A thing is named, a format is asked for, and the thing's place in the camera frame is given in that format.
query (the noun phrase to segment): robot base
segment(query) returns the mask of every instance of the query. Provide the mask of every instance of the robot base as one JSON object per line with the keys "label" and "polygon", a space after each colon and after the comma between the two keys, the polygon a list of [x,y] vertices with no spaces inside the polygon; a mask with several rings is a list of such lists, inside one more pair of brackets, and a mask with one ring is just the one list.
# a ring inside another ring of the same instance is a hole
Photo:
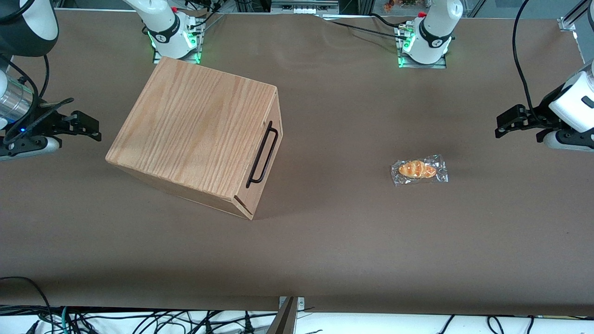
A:
{"label": "robot base", "polygon": [[[189,62],[190,64],[200,64],[200,59],[202,58],[202,45],[204,43],[204,32],[206,30],[206,24],[203,23],[203,18],[190,17],[189,19],[191,25],[200,25],[192,30],[189,30],[188,34],[186,35],[188,43],[196,45],[196,47],[192,51],[188,52],[187,55],[183,56],[182,58],[179,58],[179,60]],[[157,48],[155,48],[154,43],[152,43],[152,45],[154,49],[153,63],[158,64],[162,56],[159,53],[159,51],[157,51]]]}
{"label": "robot base", "polygon": [[408,31],[403,31],[398,28],[394,28],[394,34],[396,36],[405,36],[408,40],[396,39],[396,49],[398,51],[398,67],[408,67],[408,68],[436,68],[436,69],[444,69],[446,68],[446,56],[441,56],[440,60],[433,64],[420,64],[414,61],[406,52],[403,51],[405,44],[410,43],[410,34]]}

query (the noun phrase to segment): metal bracket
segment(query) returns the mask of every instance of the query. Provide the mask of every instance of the metal bracket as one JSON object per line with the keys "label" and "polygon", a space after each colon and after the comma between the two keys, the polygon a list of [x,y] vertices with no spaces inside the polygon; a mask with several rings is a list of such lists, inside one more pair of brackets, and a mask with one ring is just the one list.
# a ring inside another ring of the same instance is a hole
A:
{"label": "metal bracket", "polygon": [[[279,309],[283,307],[283,303],[287,297],[279,297]],[[297,297],[297,310],[303,311],[305,309],[305,297]]]}
{"label": "metal bracket", "polygon": [[[190,36],[188,35],[188,43],[192,43],[193,45],[196,45],[196,47],[188,52],[187,55],[185,55],[183,58],[180,58],[179,60],[181,61],[185,61],[185,62],[189,62],[190,64],[200,64],[200,60],[202,58],[202,45],[204,44],[204,32],[206,31],[206,24],[204,24],[204,18],[197,18],[197,17],[190,17],[189,18],[189,24],[191,26],[197,26],[198,27],[189,30],[188,34],[193,34],[194,36]],[[153,45],[153,49],[154,49],[154,55],[153,55],[153,64],[158,64],[159,61],[161,60],[162,56],[159,53],[159,51],[157,51],[157,49],[154,47]]]}
{"label": "metal bracket", "polygon": [[446,68],[446,56],[441,56],[440,60],[433,64],[420,64],[412,59],[408,53],[404,52],[403,49],[408,47],[408,43],[412,40],[413,33],[409,30],[401,30],[397,27],[394,28],[394,34],[396,36],[405,36],[408,37],[407,40],[396,39],[396,50],[398,52],[398,67],[407,67],[407,68],[435,68],[435,69],[444,69]]}
{"label": "metal bracket", "polygon": [[298,307],[299,297],[285,297],[283,305],[276,317],[274,317],[266,334],[295,334]]}
{"label": "metal bracket", "polygon": [[572,24],[570,26],[566,26],[564,24],[564,22],[565,22],[565,18],[564,17],[561,17],[561,18],[558,18],[557,19],[557,23],[559,24],[559,29],[561,31],[574,31],[576,29],[576,25],[575,24]]}
{"label": "metal bracket", "polygon": [[558,18],[559,29],[561,31],[573,31],[576,29],[575,22],[588,11],[590,1],[580,0],[565,16]]}

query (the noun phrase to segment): metal cylinder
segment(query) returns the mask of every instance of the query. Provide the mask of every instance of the metal cylinder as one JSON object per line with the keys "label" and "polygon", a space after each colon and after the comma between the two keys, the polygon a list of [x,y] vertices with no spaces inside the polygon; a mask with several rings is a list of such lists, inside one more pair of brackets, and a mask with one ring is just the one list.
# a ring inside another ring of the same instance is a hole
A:
{"label": "metal cylinder", "polygon": [[[2,94],[4,83],[6,89]],[[31,90],[1,71],[0,94],[0,118],[6,119],[9,124],[23,117],[29,111],[31,103],[33,103]]]}

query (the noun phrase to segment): black metal handle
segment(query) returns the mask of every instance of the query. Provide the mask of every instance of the black metal handle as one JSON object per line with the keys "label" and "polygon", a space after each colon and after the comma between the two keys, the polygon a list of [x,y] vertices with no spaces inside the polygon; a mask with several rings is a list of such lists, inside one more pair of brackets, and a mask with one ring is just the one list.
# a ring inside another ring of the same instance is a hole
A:
{"label": "black metal handle", "polygon": [[[260,161],[260,157],[262,156],[262,151],[264,150],[264,146],[266,145],[266,140],[268,139],[268,134],[274,132],[274,140],[272,141],[272,146],[270,147],[270,152],[268,152],[268,157],[266,158],[266,163],[264,164],[264,169],[262,169],[262,175],[258,179],[254,179],[254,173],[256,173],[256,168],[258,167],[258,162]],[[274,152],[274,147],[276,146],[276,140],[279,138],[279,132],[272,127],[272,121],[268,123],[268,128],[266,129],[266,133],[264,134],[264,138],[262,139],[262,143],[260,144],[260,149],[258,150],[258,154],[256,155],[256,160],[254,161],[254,165],[252,166],[252,171],[249,173],[248,183],[245,185],[246,188],[249,188],[249,185],[252,183],[260,183],[264,180],[264,175],[266,174],[266,169],[268,169],[268,163],[270,163],[270,158],[272,157],[272,153]]]}

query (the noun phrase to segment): metal mounting plate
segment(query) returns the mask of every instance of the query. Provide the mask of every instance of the metal mounting plate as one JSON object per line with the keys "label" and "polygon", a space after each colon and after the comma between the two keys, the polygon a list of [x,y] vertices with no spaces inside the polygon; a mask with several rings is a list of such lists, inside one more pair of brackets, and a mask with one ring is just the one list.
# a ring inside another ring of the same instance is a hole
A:
{"label": "metal mounting plate", "polygon": [[[396,36],[404,36],[403,32],[398,29],[394,28],[394,34]],[[438,60],[434,64],[420,64],[414,61],[406,52],[402,51],[404,45],[407,41],[395,38],[396,40],[396,49],[398,51],[398,67],[408,67],[408,68],[434,68],[438,70],[442,70],[446,68],[446,56],[441,56],[440,60]]]}

